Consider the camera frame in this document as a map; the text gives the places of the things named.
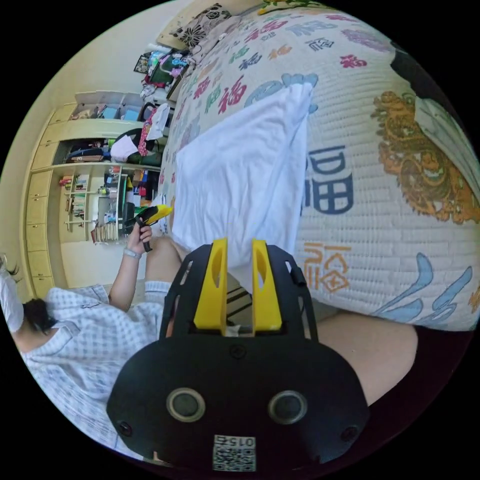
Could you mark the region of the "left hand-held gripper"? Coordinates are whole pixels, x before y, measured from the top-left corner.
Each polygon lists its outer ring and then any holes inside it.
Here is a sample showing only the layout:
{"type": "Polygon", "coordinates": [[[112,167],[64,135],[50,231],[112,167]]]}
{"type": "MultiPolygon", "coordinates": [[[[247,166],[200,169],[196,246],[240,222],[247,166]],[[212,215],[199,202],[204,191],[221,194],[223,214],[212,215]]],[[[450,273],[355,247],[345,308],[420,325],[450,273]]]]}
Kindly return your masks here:
{"type": "Polygon", "coordinates": [[[149,240],[142,239],[142,229],[144,227],[151,227],[157,224],[161,219],[168,217],[174,208],[165,204],[156,205],[155,207],[148,207],[134,218],[135,224],[139,227],[140,240],[143,243],[143,248],[146,253],[149,253],[152,248],[149,240]]]}

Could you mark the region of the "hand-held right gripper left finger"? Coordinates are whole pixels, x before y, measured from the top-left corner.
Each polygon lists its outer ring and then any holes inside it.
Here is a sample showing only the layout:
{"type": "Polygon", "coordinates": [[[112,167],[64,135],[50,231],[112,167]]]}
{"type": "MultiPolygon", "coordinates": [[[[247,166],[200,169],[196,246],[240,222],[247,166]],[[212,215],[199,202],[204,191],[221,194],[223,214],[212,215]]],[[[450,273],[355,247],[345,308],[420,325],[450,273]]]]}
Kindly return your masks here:
{"type": "Polygon", "coordinates": [[[228,240],[218,238],[211,244],[193,320],[200,331],[227,333],[227,267],[228,240]]]}

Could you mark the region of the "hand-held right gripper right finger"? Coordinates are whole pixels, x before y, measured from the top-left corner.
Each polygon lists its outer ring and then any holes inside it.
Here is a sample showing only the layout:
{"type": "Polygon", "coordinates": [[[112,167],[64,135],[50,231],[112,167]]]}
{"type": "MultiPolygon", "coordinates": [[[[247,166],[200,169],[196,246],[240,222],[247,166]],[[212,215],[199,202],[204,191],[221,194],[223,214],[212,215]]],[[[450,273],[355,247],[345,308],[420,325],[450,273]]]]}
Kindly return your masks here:
{"type": "Polygon", "coordinates": [[[267,244],[252,240],[252,329],[255,333],[277,332],[282,327],[275,280],[267,244]]]}

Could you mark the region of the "person's left hand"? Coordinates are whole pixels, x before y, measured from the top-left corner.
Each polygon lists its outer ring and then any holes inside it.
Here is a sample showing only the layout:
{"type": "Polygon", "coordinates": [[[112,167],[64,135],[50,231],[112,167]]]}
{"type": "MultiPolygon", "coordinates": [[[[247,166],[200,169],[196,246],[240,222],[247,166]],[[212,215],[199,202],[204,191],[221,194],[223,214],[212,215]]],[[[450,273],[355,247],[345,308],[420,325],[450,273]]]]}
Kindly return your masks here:
{"type": "Polygon", "coordinates": [[[148,225],[139,225],[137,222],[129,234],[126,249],[132,252],[134,257],[140,258],[149,250],[145,249],[145,243],[149,243],[152,238],[152,228],[148,225]]]}

